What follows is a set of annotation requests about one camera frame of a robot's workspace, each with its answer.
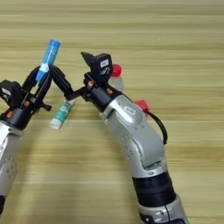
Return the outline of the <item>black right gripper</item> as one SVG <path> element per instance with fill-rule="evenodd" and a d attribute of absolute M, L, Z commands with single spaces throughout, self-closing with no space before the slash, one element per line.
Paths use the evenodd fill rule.
<path fill-rule="evenodd" d="M 80 54 L 89 68 L 92 68 L 94 56 L 88 52 L 81 52 Z M 81 96 L 86 102 L 92 102 L 100 112 L 103 112 L 117 96 L 122 94 L 121 91 L 110 86 L 107 81 L 100 83 L 100 80 L 91 73 L 84 74 L 84 86 L 75 91 L 73 91 L 70 82 L 57 66 L 50 65 L 50 73 L 54 83 L 68 100 Z"/>

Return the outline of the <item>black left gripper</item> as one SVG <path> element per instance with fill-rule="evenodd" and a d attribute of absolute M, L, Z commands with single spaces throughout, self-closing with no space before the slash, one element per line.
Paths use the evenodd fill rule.
<path fill-rule="evenodd" d="M 31 91 L 37 84 L 36 77 L 39 67 L 35 67 L 25 79 L 22 89 Z M 50 111 L 52 106 L 44 103 L 44 98 L 52 83 L 52 77 L 49 73 L 38 84 L 38 90 L 35 94 L 28 93 L 17 106 L 10 106 L 5 112 L 0 115 L 0 121 L 6 122 L 11 127 L 24 130 L 32 117 L 45 109 Z"/>

